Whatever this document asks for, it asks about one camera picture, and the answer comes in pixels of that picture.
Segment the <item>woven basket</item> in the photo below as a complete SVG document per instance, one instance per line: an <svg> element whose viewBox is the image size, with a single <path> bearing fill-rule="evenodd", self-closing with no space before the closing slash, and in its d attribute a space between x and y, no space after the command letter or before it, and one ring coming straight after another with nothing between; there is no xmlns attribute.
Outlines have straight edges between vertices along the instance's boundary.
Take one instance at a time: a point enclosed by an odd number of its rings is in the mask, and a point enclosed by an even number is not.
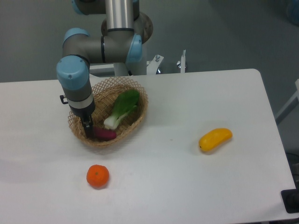
<svg viewBox="0 0 299 224"><path fill-rule="evenodd" d="M143 120L147 107L148 96L143 87L128 77L111 77L98 84L92 90L94 95L95 110L92 114L93 125L104 128L104 120L112 113L113 105L119 94L130 89L139 91L140 97L138 107L128 117L126 117L117 127L117 137L110 141L86 138L80 118L72 112L69 115L69 127L74 135L83 143L93 147L107 147L130 134Z"/></svg>

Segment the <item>gray floor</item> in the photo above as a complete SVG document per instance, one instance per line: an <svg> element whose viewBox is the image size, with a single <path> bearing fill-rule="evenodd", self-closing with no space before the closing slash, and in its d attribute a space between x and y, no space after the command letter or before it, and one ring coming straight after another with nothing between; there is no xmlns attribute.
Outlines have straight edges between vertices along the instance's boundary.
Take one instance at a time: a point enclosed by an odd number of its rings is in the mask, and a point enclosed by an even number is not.
<svg viewBox="0 0 299 224"><path fill-rule="evenodd" d="M276 113L299 78L299 27L286 18L287 2L140 0L154 24L148 60L161 54L162 71L177 72L186 49L189 72L255 68ZM1 0L0 82L56 79L65 32L81 27L100 36L104 18L75 14L70 0ZM279 125L287 151L299 153L298 127L299 107Z"/></svg>

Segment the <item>yellow mango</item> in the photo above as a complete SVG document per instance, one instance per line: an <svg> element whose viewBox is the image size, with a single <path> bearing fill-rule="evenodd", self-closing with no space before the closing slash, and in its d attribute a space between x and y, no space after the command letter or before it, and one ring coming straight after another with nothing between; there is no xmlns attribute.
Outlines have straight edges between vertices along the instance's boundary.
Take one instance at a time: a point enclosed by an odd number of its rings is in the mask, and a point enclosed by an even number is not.
<svg viewBox="0 0 299 224"><path fill-rule="evenodd" d="M227 128L216 128L201 137L199 147L208 152L233 137L233 133Z"/></svg>

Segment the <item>bok choy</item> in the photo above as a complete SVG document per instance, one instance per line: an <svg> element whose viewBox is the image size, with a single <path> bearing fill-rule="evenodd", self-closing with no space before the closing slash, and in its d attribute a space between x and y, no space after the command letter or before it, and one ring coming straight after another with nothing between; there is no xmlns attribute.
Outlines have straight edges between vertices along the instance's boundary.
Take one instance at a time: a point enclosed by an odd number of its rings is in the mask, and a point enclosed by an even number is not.
<svg viewBox="0 0 299 224"><path fill-rule="evenodd" d="M112 110L112 114L104 121L106 129L115 130L121 121L136 109L139 100L139 92L137 90L128 90L121 93Z"/></svg>

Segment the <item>red vegetable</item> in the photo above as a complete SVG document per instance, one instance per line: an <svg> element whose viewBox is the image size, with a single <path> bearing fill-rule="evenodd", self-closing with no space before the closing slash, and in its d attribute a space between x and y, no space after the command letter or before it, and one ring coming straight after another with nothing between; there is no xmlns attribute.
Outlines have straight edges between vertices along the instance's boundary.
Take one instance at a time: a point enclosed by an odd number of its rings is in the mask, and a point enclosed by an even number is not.
<svg viewBox="0 0 299 224"><path fill-rule="evenodd" d="M110 141L116 138L116 132L100 127L93 127L93 133L96 138L105 141Z"/></svg>

